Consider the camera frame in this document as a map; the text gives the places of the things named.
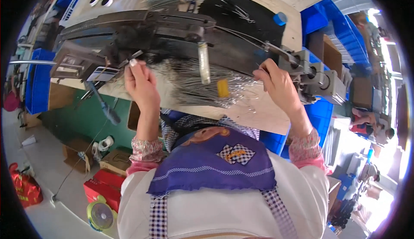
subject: metal rod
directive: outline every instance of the metal rod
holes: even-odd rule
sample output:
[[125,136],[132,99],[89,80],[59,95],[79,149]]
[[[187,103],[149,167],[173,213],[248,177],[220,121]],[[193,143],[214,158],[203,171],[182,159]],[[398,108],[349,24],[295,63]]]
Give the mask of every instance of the metal rod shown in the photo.
[[[54,62],[54,61],[34,60],[34,59],[28,59],[28,60],[13,60],[13,61],[10,61],[9,62],[9,64],[24,64],[24,63],[39,64],[39,65],[56,65],[56,62]],[[83,68],[83,66],[72,65],[72,64],[68,64],[68,63],[60,63],[59,66]]]

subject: wooden workbench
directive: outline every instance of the wooden workbench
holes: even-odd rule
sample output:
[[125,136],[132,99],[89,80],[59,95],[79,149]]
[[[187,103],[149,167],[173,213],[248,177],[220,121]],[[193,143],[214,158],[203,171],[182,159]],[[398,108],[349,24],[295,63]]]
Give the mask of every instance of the wooden workbench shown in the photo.
[[[252,1],[266,7],[275,14],[283,12],[287,16],[288,22],[282,38],[282,45],[285,45],[295,51],[302,50],[301,15],[295,7],[298,6],[298,4],[300,4],[298,6],[299,8],[304,7],[305,5],[303,3],[295,0],[295,5],[291,6],[281,0]],[[254,127],[260,130],[282,135],[285,135],[289,129],[289,118],[272,102],[269,95],[263,91],[263,85],[261,83],[257,83],[253,87],[248,88],[249,92],[246,92],[246,98],[250,99],[239,101],[229,109],[211,106],[180,106],[170,95],[171,90],[173,89],[173,87],[171,87],[172,85],[169,84],[159,73],[155,74],[157,76],[157,89],[161,96],[161,107],[211,119],[220,119],[223,115],[227,115],[240,125]],[[51,82],[55,83],[57,82],[57,79],[52,78]],[[78,89],[85,89],[85,86],[76,79],[63,79],[59,84]],[[99,90],[99,92],[104,95],[131,100],[131,97],[128,95],[123,84],[123,78],[121,78],[115,83],[107,83]]]

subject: white floor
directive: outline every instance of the white floor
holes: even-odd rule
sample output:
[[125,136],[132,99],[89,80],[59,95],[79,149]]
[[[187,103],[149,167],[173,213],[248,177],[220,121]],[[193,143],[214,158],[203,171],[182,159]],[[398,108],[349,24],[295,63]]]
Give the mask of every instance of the white floor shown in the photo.
[[[17,162],[19,169],[31,165],[35,179],[42,188],[43,202],[26,209],[26,214],[40,236],[44,239],[118,238],[116,226],[106,231],[107,236],[92,230],[87,224],[88,201],[83,183],[99,167],[94,165],[89,175],[73,171],[62,186],[57,196],[59,202],[54,206],[50,203],[50,198],[70,171],[70,167],[63,162],[62,143],[42,126],[24,131],[19,128],[16,112],[2,111],[3,141],[8,164]],[[37,143],[22,147],[21,142],[32,134]]]

